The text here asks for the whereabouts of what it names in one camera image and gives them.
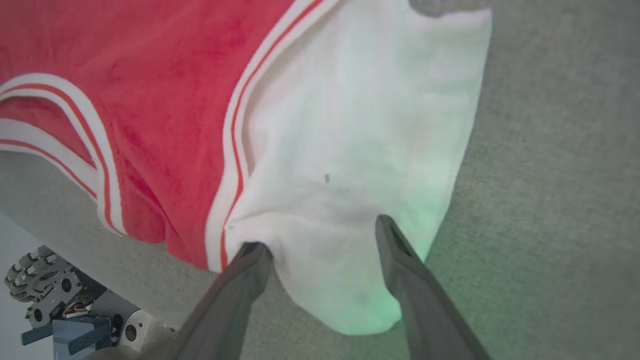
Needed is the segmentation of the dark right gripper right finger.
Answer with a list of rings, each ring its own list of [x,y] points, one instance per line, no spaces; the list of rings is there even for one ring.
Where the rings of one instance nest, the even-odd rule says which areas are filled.
[[[386,289],[398,301],[412,360],[489,360],[435,275],[394,219],[375,219],[375,241]]]

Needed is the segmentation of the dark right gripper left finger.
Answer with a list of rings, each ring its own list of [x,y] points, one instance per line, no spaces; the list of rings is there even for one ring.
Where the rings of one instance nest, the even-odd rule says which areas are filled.
[[[254,301],[265,291],[273,256],[263,243],[243,243],[178,331],[141,360],[238,360]]]

